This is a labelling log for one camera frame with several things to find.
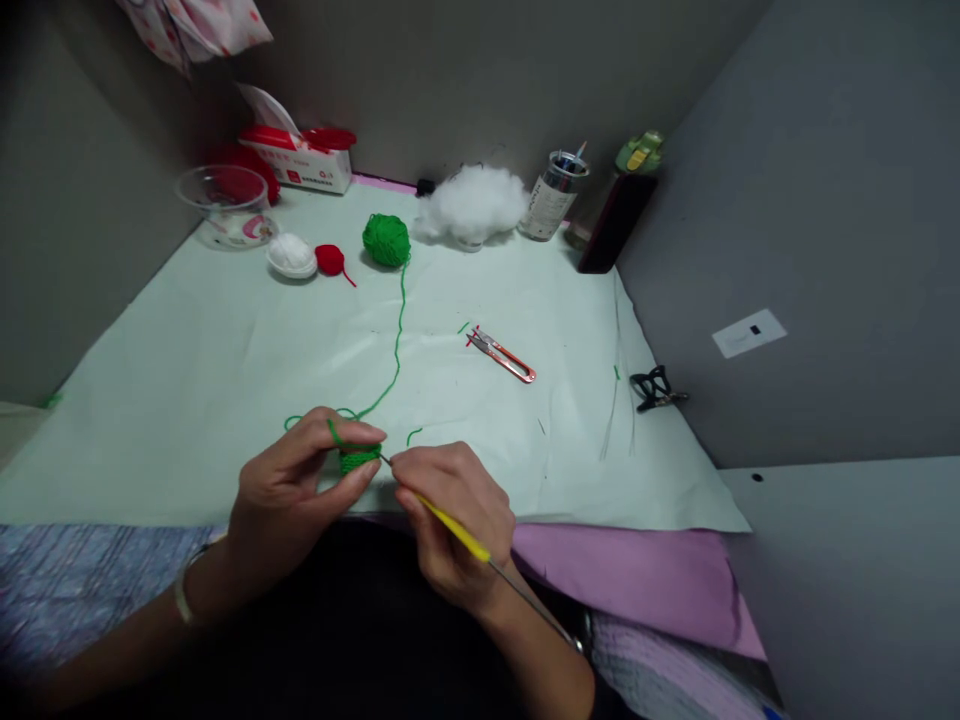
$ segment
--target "red yarn ball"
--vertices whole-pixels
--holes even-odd
[[[317,267],[325,275],[339,275],[343,272],[343,253],[336,245],[319,245],[313,251],[317,256]]]

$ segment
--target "black hair clip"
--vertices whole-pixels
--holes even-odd
[[[630,386],[643,398],[637,406],[637,412],[644,413],[655,407],[673,405],[678,400],[686,400],[687,393],[675,393],[667,380],[667,370],[663,365],[657,365],[647,375],[637,374],[630,376]]]

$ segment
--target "purple blanket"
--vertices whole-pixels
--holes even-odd
[[[514,549],[547,585],[647,627],[764,660],[720,534],[525,524]]]

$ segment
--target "yellow crochet hook handle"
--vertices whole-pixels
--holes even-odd
[[[417,496],[417,500],[427,506],[427,510],[436,515],[437,519],[447,526],[447,530],[452,532],[454,537],[463,543],[463,546],[470,551],[471,555],[473,555],[480,562],[490,562],[490,551],[487,550],[479,540],[471,535],[463,525],[447,515],[443,510],[436,507],[423,495],[420,495],[419,493],[414,493],[414,495]]]

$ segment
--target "thread snips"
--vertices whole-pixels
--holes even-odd
[[[532,383],[537,379],[537,373],[533,368],[520,360],[516,355],[513,355],[509,350],[504,349],[500,343],[481,331],[479,327],[474,328],[467,337],[477,350],[492,357],[497,363],[503,365],[503,367],[520,378],[521,381]]]

